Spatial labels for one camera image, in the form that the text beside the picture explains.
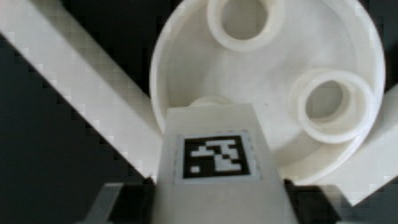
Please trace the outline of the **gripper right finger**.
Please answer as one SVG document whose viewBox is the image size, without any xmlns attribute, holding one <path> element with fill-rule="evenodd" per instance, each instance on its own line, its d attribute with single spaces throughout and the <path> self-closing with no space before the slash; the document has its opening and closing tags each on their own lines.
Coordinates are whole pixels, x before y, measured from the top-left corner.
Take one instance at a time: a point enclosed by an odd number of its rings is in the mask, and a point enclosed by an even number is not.
<svg viewBox="0 0 398 224">
<path fill-rule="evenodd" d="M 338 224 L 340 214 L 319 186 L 299 186 L 285 180 L 285 189 L 299 224 Z"/>
</svg>

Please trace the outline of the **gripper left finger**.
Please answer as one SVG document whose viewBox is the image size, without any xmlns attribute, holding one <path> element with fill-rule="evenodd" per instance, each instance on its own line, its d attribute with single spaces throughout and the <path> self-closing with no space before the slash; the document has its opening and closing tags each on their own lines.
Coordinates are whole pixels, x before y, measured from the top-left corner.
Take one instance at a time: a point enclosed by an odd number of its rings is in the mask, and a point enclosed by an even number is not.
<svg viewBox="0 0 398 224">
<path fill-rule="evenodd" d="M 107 183 L 82 224 L 152 224 L 154 198 L 154 183 Z"/>
</svg>

